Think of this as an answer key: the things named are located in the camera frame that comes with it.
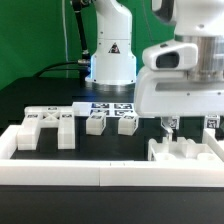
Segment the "green backdrop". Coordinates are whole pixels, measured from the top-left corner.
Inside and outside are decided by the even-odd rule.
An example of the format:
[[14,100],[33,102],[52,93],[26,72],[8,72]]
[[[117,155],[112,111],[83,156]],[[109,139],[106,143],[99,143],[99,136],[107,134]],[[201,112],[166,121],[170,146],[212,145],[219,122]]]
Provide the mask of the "green backdrop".
[[[142,51],[173,37],[173,28],[161,24],[150,12],[150,0],[118,0],[133,14],[132,50],[142,66]],[[82,11],[87,43],[96,49],[96,14],[91,5]],[[149,38],[149,23],[153,41]],[[69,59],[80,58],[81,48],[76,20],[70,1],[66,0]],[[61,0],[1,0],[0,7],[0,89],[20,77],[32,76],[43,67],[65,61]],[[64,76],[65,74],[46,74]]]

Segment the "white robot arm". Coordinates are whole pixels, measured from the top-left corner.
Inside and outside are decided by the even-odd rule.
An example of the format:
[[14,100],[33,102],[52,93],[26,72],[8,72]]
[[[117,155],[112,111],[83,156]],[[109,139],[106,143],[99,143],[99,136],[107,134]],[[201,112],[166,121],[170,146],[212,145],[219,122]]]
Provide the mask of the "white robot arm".
[[[96,9],[98,38],[97,50],[91,57],[91,74],[86,78],[86,86],[105,91],[134,89],[136,57],[131,51],[131,12],[117,0],[73,0],[73,8],[79,13],[82,7],[90,3]],[[86,53],[85,37],[80,37]]]
[[176,23],[175,0],[152,0],[152,11],[163,23]]
[[[171,1],[159,2],[154,9]],[[135,110],[144,117],[223,115],[224,0],[175,0],[174,6],[174,40],[143,52]]]

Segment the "white box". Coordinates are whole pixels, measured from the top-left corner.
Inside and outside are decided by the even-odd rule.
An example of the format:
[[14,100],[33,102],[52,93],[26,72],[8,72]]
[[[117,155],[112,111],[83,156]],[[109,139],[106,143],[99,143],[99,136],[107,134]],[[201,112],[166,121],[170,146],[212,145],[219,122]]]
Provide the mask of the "white box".
[[92,113],[86,120],[87,135],[101,135],[106,127],[106,114],[103,112]]
[[119,135],[133,135],[138,128],[139,117],[132,113],[125,113],[118,121]]

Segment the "warning label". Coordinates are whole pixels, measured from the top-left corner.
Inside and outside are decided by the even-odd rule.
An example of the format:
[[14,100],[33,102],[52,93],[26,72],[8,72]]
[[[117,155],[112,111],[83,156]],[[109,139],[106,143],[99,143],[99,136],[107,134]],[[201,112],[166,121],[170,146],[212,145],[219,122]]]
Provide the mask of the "warning label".
[[112,48],[109,51],[110,54],[120,54],[120,50],[116,43],[113,44]]

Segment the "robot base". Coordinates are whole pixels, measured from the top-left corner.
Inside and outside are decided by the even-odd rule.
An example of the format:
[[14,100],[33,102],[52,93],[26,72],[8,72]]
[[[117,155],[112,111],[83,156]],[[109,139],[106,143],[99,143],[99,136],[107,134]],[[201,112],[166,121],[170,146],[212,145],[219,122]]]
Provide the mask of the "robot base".
[[99,91],[105,92],[127,92],[130,90],[134,90],[135,83],[126,84],[126,85],[107,85],[107,84],[99,84],[95,83],[91,79],[86,79],[85,85],[87,88],[95,89]]

